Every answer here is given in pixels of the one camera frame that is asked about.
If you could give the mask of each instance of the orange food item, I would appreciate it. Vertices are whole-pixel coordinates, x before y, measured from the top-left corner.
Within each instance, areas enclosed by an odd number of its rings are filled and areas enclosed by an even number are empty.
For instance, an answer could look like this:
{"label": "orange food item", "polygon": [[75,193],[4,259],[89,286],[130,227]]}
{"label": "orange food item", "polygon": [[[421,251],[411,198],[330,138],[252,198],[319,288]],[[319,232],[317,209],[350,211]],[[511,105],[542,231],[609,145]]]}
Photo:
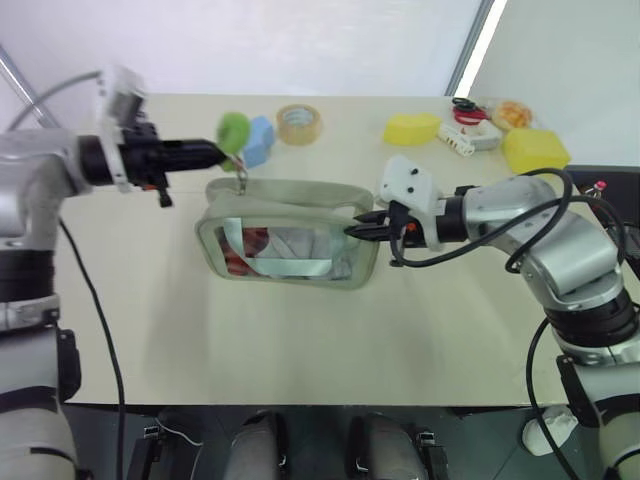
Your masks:
{"label": "orange food item", "polygon": [[533,113],[526,105],[509,100],[500,103],[496,107],[491,120],[503,130],[528,128],[531,125],[531,120],[533,120]]}

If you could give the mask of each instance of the floor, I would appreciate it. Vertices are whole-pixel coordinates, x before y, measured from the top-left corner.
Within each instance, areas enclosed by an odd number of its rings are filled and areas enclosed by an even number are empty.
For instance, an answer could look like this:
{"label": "floor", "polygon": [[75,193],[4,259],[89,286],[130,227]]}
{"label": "floor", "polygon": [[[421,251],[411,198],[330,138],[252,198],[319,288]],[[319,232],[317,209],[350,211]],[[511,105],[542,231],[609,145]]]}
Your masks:
{"label": "floor", "polygon": [[[562,479],[564,474],[551,455],[533,457],[518,444],[528,410],[506,410],[460,418],[449,409],[418,407],[279,407],[286,419],[291,480],[344,479],[343,452],[348,426],[354,415],[381,412],[403,424],[428,427],[446,448],[451,480]],[[78,448],[80,464],[96,480],[113,479],[117,415],[111,411],[66,406]],[[201,439],[204,448],[194,478],[222,478],[227,452],[237,428],[256,407],[171,407],[163,412],[167,426]],[[153,417],[127,416],[125,465],[136,438]],[[585,480],[600,480],[597,432],[578,427],[562,450]],[[196,449],[171,436],[152,480],[189,479]]]}

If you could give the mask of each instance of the metal pole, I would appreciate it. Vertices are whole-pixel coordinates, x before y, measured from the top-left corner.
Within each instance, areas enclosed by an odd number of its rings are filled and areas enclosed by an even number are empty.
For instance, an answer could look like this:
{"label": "metal pole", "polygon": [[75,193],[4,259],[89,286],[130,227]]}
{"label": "metal pole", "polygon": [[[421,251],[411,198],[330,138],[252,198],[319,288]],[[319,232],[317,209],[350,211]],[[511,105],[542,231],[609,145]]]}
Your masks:
{"label": "metal pole", "polygon": [[482,32],[484,22],[487,20],[487,15],[489,15],[492,5],[493,0],[482,0],[480,2],[478,13],[476,13],[476,18],[473,19],[471,30],[469,30],[467,40],[464,42],[462,52],[460,52],[460,57],[458,57],[458,63],[456,63],[453,73],[451,74],[451,80],[449,80],[449,85],[447,85],[447,89],[444,91],[444,95],[446,97],[453,96],[453,94],[456,93],[456,89],[460,84],[460,80],[462,79],[465,69],[467,68],[467,64],[469,63],[473,49],[478,42],[478,37]]}
{"label": "metal pole", "polygon": [[[20,70],[18,70],[18,67],[13,63],[9,53],[2,45],[0,45],[0,73],[2,73],[2,76],[16,95],[20,97],[20,100],[25,104],[33,105],[38,95],[27,79],[22,76],[22,73],[20,73]],[[43,128],[60,128],[60,123],[56,120],[56,117],[44,105],[34,107],[33,113]]]}

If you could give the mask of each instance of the red object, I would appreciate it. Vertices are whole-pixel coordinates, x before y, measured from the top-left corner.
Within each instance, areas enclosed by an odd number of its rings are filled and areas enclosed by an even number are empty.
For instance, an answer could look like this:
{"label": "red object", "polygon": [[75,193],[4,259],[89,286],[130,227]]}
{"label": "red object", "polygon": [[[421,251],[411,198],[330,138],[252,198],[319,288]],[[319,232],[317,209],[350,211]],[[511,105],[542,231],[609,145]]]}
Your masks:
{"label": "red object", "polygon": [[476,108],[471,112],[465,112],[457,107],[453,107],[453,118],[462,125],[477,125],[481,120],[488,120],[489,116],[480,108]]}

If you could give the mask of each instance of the white wall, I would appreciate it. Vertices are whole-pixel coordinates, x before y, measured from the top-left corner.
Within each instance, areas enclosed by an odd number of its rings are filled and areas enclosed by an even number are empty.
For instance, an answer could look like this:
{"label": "white wall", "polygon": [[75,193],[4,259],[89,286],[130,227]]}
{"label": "white wall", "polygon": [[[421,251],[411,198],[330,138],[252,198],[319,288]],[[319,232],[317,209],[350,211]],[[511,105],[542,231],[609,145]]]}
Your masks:
{"label": "white wall", "polygon": [[[0,42],[38,90],[117,62],[153,92],[441,95],[479,3],[0,1]],[[88,96],[51,110],[77,121]]]}
{"label": "white wall", "polygon": [[472,96],[520,99],[573,164],[640,166],[637,0],[510,0]]}

